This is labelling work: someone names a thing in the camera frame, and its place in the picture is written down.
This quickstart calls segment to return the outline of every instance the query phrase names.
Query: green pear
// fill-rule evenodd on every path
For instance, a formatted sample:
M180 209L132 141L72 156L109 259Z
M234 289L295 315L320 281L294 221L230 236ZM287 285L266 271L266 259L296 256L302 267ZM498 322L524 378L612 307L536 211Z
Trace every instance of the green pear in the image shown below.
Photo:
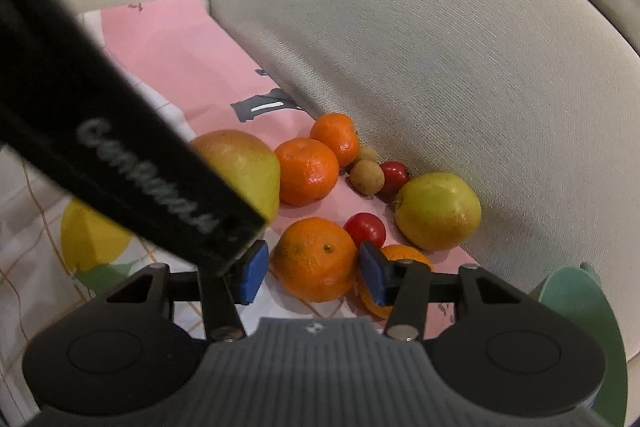
M273 221L280 204L280 162L266 143L252 134L228 129L198 136L191 145L267 225Z
M395 202L396 225L425 250L449 250L471 236L482 211L469 185L449 172L432 172L409 181Z

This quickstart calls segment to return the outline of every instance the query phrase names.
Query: yellow lemon print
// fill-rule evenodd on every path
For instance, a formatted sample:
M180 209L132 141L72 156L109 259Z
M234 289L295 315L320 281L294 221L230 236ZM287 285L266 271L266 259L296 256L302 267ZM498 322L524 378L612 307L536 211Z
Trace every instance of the yellow lemon print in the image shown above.
M78 200L71 200L62 214L62 257L73 272L112 263L125 251L131 237L129 230Z

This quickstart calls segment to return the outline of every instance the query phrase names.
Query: pink blanket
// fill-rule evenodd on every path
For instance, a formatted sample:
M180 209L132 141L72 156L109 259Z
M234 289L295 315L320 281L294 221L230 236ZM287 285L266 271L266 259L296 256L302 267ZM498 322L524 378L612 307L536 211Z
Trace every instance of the pink blanket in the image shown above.
M179 108L196 135L236 128L260 137L272 148L290 138L308 136L313 119L210 19L199 0L161 0L100 13L108 54ZM405 243L386 205L356 194L344 178L320 203L281 208L271 228L280 235L293 221L311 215L343 225L357 212L383 219L387 244ZM473 262L461 248L431 253L429 259L437 271L447 273ZM362 313L357 302L351 304L354 314ZM451 323L452 309L433 305L429 318L427 335L436 335Z

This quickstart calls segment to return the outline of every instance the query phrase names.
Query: red cherry tomato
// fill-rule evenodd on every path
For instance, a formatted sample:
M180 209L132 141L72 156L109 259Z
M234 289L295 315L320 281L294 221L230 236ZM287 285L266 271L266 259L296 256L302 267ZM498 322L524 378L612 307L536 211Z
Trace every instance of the red cherry tomato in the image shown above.
M393 198L409 181L406 167L400 162L384 162L380 164L380 168L385 173L385 185L378 195L383 198Z
M363 241L371 241L378 248L382 248L382 245L385 244L385 224L378 216L368 212L361 212L351 216L345 223L344 229L351 235L358 249L360 249Z

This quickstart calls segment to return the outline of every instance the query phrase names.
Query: green plate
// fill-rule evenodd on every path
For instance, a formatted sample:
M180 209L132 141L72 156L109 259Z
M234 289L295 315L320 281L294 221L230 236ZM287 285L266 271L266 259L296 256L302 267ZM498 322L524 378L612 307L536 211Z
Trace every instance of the green plate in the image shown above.
M607 358L604 382L592 406L612 427L624 427L626 358L618 322L593 268L566 266L553 272L530 294L548 308L587 331Z

